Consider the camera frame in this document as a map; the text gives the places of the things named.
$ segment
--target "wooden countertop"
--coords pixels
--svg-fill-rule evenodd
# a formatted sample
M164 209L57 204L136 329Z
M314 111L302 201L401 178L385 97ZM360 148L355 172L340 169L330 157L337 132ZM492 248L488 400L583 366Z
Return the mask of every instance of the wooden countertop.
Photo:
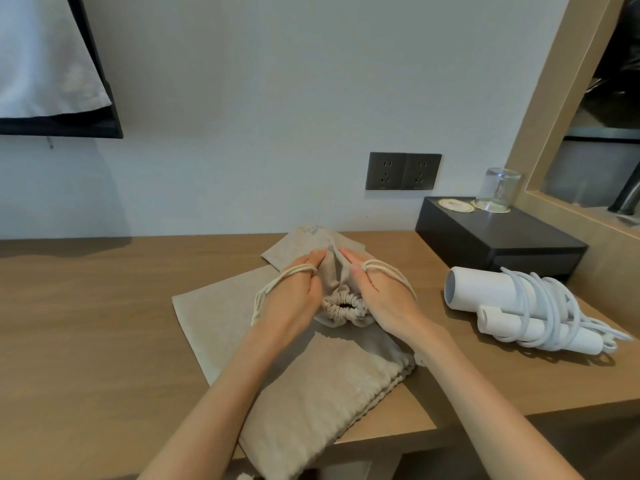
M402 270L423 311L533 421L640 413L640 342L599 359L499 344L477 334L472 314L444 306L447 267L416 233L345 234ZM171 297L263 266L281 237L0 242L0 478L140 472L207 387ZM321 461L441 446L452 425L418 369Z

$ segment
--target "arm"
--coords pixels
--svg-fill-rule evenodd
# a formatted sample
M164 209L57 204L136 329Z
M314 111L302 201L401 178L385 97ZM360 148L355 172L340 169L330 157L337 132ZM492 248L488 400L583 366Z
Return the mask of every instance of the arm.
M365 273L360 265L368 257L340 251L352 263L353 277L376 321L425 359L493 480L581 478L469 362L450 334L421 314L403 284L379 271Z
M313 251L292 266L318 266L326 250ZM244 336L227 366L139 480L220 479L244 417L271 363L313 319L322 300L320 279L296 273L269 293L260 321Z

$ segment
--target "faucet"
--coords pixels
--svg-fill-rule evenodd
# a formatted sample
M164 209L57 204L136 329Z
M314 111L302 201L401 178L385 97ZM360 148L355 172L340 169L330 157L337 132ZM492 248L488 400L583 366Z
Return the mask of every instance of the faucet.
M618 195L612 206L609 207L610 212L616 214L622 214L624 216L634 215L634 209L640 201L640 162L636 165L635 170L631 174L631 177L627 180L627 183L622 188L620 195Z

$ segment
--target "upside-down glass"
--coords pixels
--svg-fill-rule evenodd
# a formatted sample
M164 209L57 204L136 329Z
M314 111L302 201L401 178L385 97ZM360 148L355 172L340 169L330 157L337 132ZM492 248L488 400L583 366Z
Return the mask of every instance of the upside-down glass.
M520 177L517 171L506 168L488 169L474 205L487 212L508 212L516 197Z

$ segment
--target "power socket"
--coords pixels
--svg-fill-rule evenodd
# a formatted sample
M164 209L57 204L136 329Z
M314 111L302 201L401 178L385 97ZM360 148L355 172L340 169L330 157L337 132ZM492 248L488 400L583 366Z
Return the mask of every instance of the power socket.
M401 190L433 190L442 155L436 153L407 153Z
M366 190L400 190L406 153L369 154Z

